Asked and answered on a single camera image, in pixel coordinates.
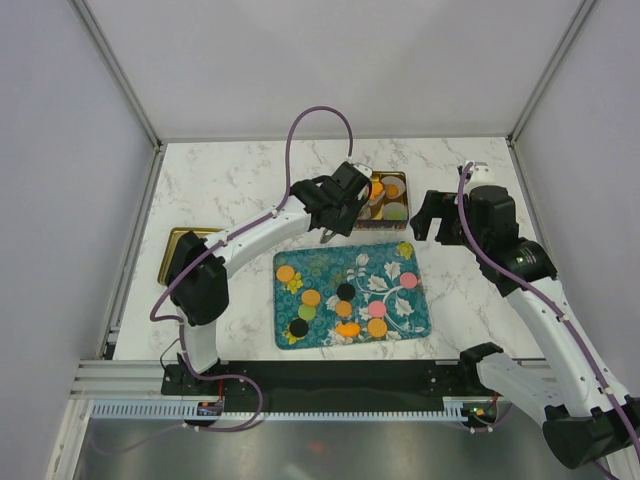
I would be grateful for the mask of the gold tin lid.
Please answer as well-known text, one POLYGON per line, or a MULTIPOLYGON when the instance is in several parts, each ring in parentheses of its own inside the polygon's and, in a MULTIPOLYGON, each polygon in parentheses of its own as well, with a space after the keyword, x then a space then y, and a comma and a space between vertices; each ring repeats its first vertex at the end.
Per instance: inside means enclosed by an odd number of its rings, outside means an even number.
POLYGON ((163 258, 160 264, 160 270, 157 276, 157 282, 162 286, 167 286, 168 272, 171 265, 173 255, 176 251, 177 244, 182 236, 188 232, 193 232, 198 238, 206 237, 207 235, 219 232, 217 228, 204 228, 204 227, 174 227, 171 229, 166 247, 164 250, 163 258))

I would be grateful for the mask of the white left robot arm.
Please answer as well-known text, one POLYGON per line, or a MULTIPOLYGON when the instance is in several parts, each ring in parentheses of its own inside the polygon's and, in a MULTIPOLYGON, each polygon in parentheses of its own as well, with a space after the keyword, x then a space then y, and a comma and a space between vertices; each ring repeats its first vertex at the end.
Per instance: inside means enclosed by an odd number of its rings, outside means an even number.
POLYGON ((290 185, 280 203, 230 229, 178 242, 167 277, 180 321, 184 383, 197 394, 219 380, 216 321, 230 303, 229 280, 246 263, 281 242, 314 229, 325 241, 348 237, 372 188, 370 167, 345 161, 331 175, 290 185))

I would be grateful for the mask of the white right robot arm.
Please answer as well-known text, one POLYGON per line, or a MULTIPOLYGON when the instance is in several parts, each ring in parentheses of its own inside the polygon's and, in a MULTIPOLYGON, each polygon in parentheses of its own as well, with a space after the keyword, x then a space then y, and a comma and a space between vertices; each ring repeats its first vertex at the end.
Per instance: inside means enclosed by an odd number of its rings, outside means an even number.
POLYGON ((457 382, 469 394, 486 388, 534 420, 553 455, 576 469, 626 448, 639 447, 639 400, 615 377, 575 317, 545 249, 519 233, 516 203, 495 184, 485 164, 458 169, 454 192, 429 190, 410 227, 475 256, 488 280, 524 321, 556 383, 519 365, 499 346, 484 343, 461 354, 457 382))

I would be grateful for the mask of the silver metal tongs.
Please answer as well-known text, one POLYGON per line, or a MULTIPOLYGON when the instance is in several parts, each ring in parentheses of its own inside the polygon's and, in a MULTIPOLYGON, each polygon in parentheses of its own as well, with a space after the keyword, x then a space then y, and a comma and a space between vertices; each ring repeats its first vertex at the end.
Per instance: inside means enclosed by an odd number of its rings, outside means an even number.
POLYGON ((330 230, 328 228, 325 228, 321 234, 320 237, 320 243, 321 244, 327 244, 329 243, 335 236, 337 235, 337 232, 330 230))

